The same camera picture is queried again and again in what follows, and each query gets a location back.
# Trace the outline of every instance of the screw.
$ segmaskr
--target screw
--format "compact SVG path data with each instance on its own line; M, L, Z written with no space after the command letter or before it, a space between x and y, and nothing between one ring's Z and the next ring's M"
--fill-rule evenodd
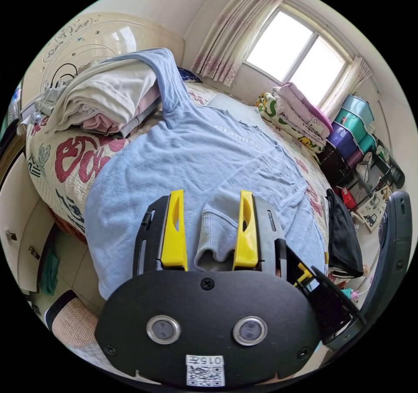
M215 283L212 279L203 279L200 282L200 287L203 290L212 290L214 286L215 286Z
M297 353L297 358L299 358L299 359L306 359L307 357L309 357L309 348L302 348Z
M109 355L109 357L114 357L116 355L116 350L112 347L112 345L105 345L104 353Z

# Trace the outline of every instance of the window frame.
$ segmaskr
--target window frame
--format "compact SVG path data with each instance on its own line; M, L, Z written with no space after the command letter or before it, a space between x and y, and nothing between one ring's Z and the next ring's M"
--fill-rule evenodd
M280 12L285 13L287 16L293 18L294 20L296 20L297 22L306 26L309 30L312 31L312 36L310 37L310 39L306 43L305 47L299 53L299 55L296 58L293 65L290 67L290 69L286 73L283 81L278 80L273 75L269 74L268 72L264 71L263 69L259 68L258 66L252 64L251 62L247 61L247 58L249 57L249 55L253 51L254 47L257 45L258 41L263 36L264 32L267 30L267 28L270 26L271 22L274 20L274 18ZM327 90L325 95L322 97L321 101L318 103L318 106L321 106L321 104L323 104L323 102L329 97L332 90L336 87L336 85L340 81L341 77L343 76L343 74L347 70L347 67L349 66L349 64L351 64L353 62L353 59L350 56L350 54L345 50L345 48L343 46L341 46L340 43L337 40L335 40L323 27L321 27L318 23L313 21L310 17L308 17L304 13L300 12L295 6L293 6L293 5L290 6L289 4L287 4L286 0L279 5L279 7L270 15L270 17L264 23L263 27L258 32L258 34L256 36L256 39L254 40L250 49L248 50L248 52L247 52L247 54L244 58L243 64L245 64L245 65L251 67L252 69L258 71L260 74L269 78L271 81L273 81L274 83L277 83L278 85L285 84L285 83L289 82L291 77L297 71L297 69L302 64L303 60L305 59L305 57L307 56L307 54L311 50L312 46L315 44L316 40L319 37L321 37L328 44L330 44L330 46L333 47L333 49L337 53L339 53L339 55L345 61L342 68L340 69L340 72L336 76L335 80L333 81L333 83L331 84L331 86L329 87L329 89Z

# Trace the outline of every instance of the light blue sweatshirt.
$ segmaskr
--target light blue sweatshirt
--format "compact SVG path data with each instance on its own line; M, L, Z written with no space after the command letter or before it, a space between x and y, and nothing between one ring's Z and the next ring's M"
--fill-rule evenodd
M324 244L306 181L281 146L227 111L195 106L169 50L110 61L126 58L156 72L163 120L115 154L88 194L86 237L100 294L107 299L132 277L135 238L147 207L179 189L190 271L222 269L219 261L235 247L241 189L273 204L290 248L309 266L324 269Z

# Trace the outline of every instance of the white sticker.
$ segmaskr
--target white sticker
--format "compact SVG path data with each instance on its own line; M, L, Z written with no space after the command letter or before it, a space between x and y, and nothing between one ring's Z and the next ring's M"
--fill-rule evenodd
M186 355L188 386L224 387L225 373L222 355Z

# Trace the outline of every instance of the window pane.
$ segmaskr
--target window pane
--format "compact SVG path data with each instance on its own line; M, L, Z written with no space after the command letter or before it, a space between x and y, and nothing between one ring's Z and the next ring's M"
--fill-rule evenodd
M247 61L283 81L312 33L302 23L279 12L262 34Z
M316 106L337 78L344 63L341 55L319 37L290 81Z

